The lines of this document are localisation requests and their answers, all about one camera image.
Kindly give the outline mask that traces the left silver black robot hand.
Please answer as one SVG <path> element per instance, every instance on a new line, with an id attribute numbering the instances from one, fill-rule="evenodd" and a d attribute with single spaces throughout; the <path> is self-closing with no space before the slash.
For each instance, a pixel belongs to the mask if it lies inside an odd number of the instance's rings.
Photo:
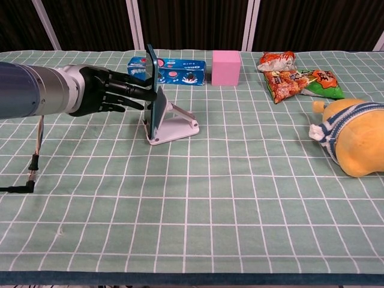
<path id="1" fill-rule="evenodd" d="M 72 77 L 79 91 L 76 106 L 70 113 L 73 117 L 99 112 L 124 113 L 126 107 L 144 110 L 145 107 L 133 99 L 157 99 L 148 80 L 127 73 L 87 64 L 67 65 L 63 71 Z"/>

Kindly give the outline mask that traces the black smartphone blue case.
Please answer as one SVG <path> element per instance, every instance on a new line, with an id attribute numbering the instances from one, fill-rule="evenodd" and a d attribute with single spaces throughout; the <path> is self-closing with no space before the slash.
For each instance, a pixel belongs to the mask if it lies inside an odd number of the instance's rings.
<path id="1" fill-rule="evenodd" d="M 163 75 L 159 71 L 159 59 L 157 58 L 151 44 L 147 44 L 146 46 L 145 77 L 149 90 L 157 94 L 158 81 L 162 79 Z M 144 120 L 149 140 L 155 140 L 157 129 L 164 110 L 162 107 L 163 104 L 164 102 L 159 99 L 146 102 L 147 110 L 145 112 Z"/>

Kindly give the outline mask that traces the white folding phone stand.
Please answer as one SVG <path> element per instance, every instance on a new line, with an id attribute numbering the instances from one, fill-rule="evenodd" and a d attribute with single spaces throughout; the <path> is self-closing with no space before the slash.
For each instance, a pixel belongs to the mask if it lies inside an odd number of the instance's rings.
<path id="1" fill-rule="evenodd" d="M 149 136 L 151 132 L 149 121 L 143 120 L 143 124 L 150 145 L 183 139 L 196 135 L 200 131 L 197 119 L 191 112 L 187 112 L 169 101 L 161 114 L 159 125 L 154 128 L 152 136 Z"/>

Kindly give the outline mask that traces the blue Oreo cookie box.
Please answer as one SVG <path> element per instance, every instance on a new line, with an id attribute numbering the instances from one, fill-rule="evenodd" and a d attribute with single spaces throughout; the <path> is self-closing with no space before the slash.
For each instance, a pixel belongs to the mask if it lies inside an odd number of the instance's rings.
<path id="1" fill-rule="evenodd" d="M 150 66 L 146 62 L 150 58 L 140 56 L 132 57 L 127 64 L 127 71 L 140 80 L 151 77 Z M 206 62 L 192 59 L 158 58 L 159 84 L 194 85 L 205 84 Z"/>

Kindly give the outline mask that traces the pink foam cube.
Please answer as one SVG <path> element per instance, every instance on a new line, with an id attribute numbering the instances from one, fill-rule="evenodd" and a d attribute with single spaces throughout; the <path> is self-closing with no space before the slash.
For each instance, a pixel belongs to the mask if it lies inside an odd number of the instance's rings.
<path id="1" fill-rule="evenodd" d="M 212 52 L 212 86 L 237 86 L 240 68 L 239 51 L 214 50 Z"/>

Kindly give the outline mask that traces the green checked tablecloth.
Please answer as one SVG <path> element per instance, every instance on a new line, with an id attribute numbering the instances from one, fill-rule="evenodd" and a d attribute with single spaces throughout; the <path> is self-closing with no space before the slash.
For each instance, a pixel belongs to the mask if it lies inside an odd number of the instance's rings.
<path id="1" fill-rule="evenodd" d="M 0 271 L 384 274 L 384 174 L 348 177 L 259 58 L 236 87 L 164 86 L 186 139 L 151 146 L 136 110 L 47 116 L 34 192 L 0 193 Z"/>

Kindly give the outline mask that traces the orange and white snack bag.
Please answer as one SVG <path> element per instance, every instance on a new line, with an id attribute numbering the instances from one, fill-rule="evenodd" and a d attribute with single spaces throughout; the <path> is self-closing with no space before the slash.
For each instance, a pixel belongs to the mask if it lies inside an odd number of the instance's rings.
<path id="1" fill-rule="evenodd" d="M 264 52 L 259 59 L 257 69 L 261 72 L 296 70 L 295 54 L 291 51 L 281 53 Z"/>

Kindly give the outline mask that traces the orange and green snack bag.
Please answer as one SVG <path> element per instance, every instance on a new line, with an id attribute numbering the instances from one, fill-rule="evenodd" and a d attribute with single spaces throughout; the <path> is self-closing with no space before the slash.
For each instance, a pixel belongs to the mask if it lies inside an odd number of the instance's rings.
<path id="1" fill-rule="evenodd" d="M 263 75 L 274 104 L 298 94 L 333 100 L 344 98 L 342 88 L 331 71 L 266 71 Z"/>

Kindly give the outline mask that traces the yellow plush toy striped scarf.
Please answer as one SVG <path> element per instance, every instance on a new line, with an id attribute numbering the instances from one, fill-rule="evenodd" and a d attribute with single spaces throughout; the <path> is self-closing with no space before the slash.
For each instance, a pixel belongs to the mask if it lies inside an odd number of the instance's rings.
<path id="1" fill-rule="evenodd" d="M 310 125 L 309 137 L 317 141 L 349 176 L 384 173 L 384 103 L 341 99 L 312 103 L 322 122 Z"/>

